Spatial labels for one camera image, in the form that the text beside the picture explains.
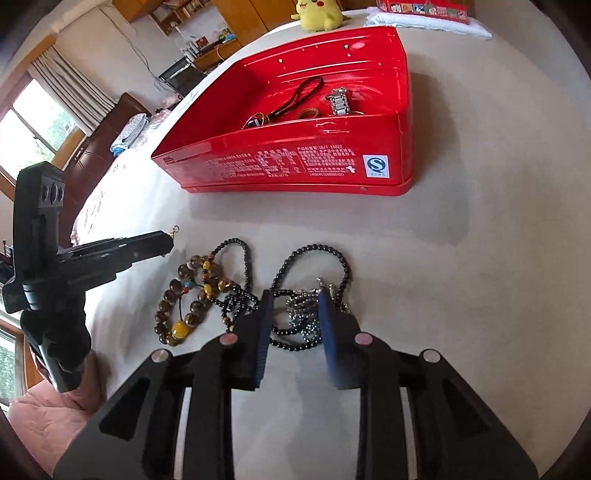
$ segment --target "yellow plush toy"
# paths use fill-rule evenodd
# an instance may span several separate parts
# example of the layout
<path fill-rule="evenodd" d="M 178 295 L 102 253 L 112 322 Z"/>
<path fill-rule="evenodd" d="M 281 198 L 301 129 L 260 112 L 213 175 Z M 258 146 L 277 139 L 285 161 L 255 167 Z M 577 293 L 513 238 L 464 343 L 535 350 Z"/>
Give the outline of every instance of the yellow plush toy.
<path fill-rule="evenodd" d="M 291 17 L 301 20 L 301 27 L 311 32 L 334 30 L 348 19 L 340 11 L 336 0 L 298 0 L 295 9 L 298 14 Z"/>

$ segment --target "red box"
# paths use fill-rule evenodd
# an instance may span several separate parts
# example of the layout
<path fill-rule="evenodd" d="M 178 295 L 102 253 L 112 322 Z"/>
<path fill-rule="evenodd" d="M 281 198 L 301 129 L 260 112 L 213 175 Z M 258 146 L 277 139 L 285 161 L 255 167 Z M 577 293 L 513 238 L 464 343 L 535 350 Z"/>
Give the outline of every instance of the red box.
<path fill-rule="evenodd" d="M 378 7 L 393 14 L 426 15 L 468 23 L 467 6 L 446 0 L 420 0 L 410 3 L 400 0 L 378 0 Z"/>
<path fill-rule="evenodd" d="M 249 117 L 321 75 L 322 90 L 275 124 Z M 345 87 L 364 115 L 333 116 L 325 96 Z M 317 108 L 321 118 L 297 119 Z M 188 108 L 152 159 L 188 192 L 296 191 L 400 195 L 411 186 L 407 59 L 392 27 L 336 30 L 237 61 Z"/>

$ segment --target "electrical wire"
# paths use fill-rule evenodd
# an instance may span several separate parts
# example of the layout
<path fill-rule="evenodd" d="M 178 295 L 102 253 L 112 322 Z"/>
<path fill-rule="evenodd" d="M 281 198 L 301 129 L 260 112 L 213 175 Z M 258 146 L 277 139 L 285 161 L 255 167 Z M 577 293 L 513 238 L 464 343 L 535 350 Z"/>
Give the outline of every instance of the electrical wire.
<path fill-rule="evenodd" d="M 176 88 L 174 88 L 172 85 L 170 85 L 169 83 L 165 82 L 163 79 L 161 79 L 157 75 L 155 75 L 154 72 L 152 72 L 152 70 L 150 68 L 150 63 L 148 62 L 148 59 L 143 54 L 143 52 L 131 41 L 131 39 L 127 35 L 125 35 L 125 33 L 123 32 L 123 30 L 120 29 L 119 25 L 117 25 L 115 23 L 115 21 L 111 18 L 111 16 L 107 12 L 105 12 L 101 7 L 99 7 L 99 10 L 101 11 L 101 13 L 106 18 L 109 19 L 109 21 L 113 24 L 113 26 L 115 27 L 115 29 L 117 30 L 117 32 L 119 32 L 119 34 L 129 44 L 129 46 L 131 47 L 131 50 L 139 58 L 139 60 L 141 61 L 141 63 L 144 64 L 146 70 L 148 70 L 148 72 L 150 73 L 150 75 L 152 76 L 152 78 L 154 78 L 154 87 L 157 90 L 160 90 L 161 92 L 167 90 L 167 91 L 169 91 L 171 93 L 176 93 L 177 95 L 180 95 L 181 97 L 183 97 L 183 95 L 181 95 L 181 93 Z"/>

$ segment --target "bed sheet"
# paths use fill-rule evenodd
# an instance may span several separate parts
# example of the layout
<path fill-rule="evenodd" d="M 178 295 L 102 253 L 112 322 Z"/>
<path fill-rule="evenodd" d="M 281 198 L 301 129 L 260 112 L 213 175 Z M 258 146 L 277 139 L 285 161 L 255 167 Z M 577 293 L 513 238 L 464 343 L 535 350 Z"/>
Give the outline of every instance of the bed sheet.
<path fill-rule="evenodd" d="M 353 16 L 349 26 L 363 24 Z M 234 59 L 293 40 L 265 35 L 208 76 L 148 142 L 121 158 L 91 242 L 180 226 L 166 258 L 88 292 L 87 325 L 111 395 L 160 348 L 153 315 L 178 265 L 226 238 L 254 251 L 255 293 L 292 250 L 325 243 L 353 270 L 347 300 L 393 348 L 436 348 L 507 425 L 543 473 L 591 407 L 591 135 L 567 96 L 503 39 L 399 30 L 414 97 L 416 184 L 407 194 L 190 195 L 150 155 Z M 286 287 L 339 281 L 338 262 L 306 258 Z M 240 254 L 222 262 L 240 279 Z M 219 312 L 174 354 L 224 331 Z M 359 395 L 330 386 L 321 348 L 272 349 L 262 388 L 233 396 L 240 478 L 355 476 Z"/>

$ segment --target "curtain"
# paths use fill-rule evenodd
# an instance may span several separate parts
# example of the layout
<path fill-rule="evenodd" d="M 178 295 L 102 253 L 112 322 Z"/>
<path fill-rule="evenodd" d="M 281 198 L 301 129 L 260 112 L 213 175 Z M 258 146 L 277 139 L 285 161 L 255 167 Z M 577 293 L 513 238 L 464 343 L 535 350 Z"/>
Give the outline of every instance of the curtain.
<path fill-rule="evenodd" d="M 91 135 L 115 102 L 55 48 L 35 60 L 29 74 Z"/>

